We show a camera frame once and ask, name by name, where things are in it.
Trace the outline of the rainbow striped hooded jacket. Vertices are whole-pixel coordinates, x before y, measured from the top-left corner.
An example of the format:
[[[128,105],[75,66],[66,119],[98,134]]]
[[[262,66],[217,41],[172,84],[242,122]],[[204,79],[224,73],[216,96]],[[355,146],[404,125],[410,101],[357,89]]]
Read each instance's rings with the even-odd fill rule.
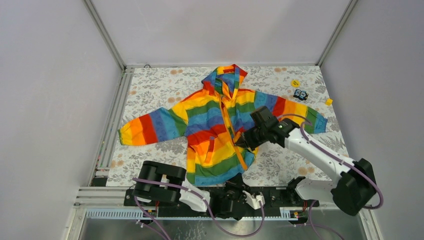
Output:
[[[126,146],[144,146],[179,137],[187,138],[187,180],[195,186],[222,184],[245,172],[257,152],[235,145],[254,126],[251,112],[265,106],[279,117],[288,115],[305,131],[321,134],[327,119],[315,109],[289,99],[241,88],[247,73],[239,66],[219,66],[202,80],[202,89],[170,109],[159,108],[127,122],[118,130]]]

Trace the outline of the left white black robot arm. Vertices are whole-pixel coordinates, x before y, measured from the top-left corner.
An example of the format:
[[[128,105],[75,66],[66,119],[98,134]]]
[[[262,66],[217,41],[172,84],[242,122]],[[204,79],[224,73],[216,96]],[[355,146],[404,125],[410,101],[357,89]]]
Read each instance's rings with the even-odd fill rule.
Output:
[[[145,161],[132,194],[144,206],[153,202],[185,204],[191,210],[218,218],[240,220],[251,190],[240,173],[225,181],[223,190],[201,190],[186,177],[186,169],[156,161]]]

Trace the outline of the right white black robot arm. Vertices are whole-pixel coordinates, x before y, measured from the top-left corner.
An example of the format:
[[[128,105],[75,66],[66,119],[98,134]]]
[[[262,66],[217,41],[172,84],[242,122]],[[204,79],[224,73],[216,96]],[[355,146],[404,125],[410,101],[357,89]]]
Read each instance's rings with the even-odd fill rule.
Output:
[[[305,200],[335,204],[344,213],[355,216],[362,209],[378,209],[384,203],[376,184],[372,164],[366,159],[353,160],[314,139],[305,130],[311,122],[301,117],[298,124],[292,114],[274,116],[266,106],[250,114],[253,127],[243,132],[235,145],[249,151],[270,142],[290,150],[318,167],[330,179],[295,179],[295,187],[287,191],[287,201],[293,206]]]

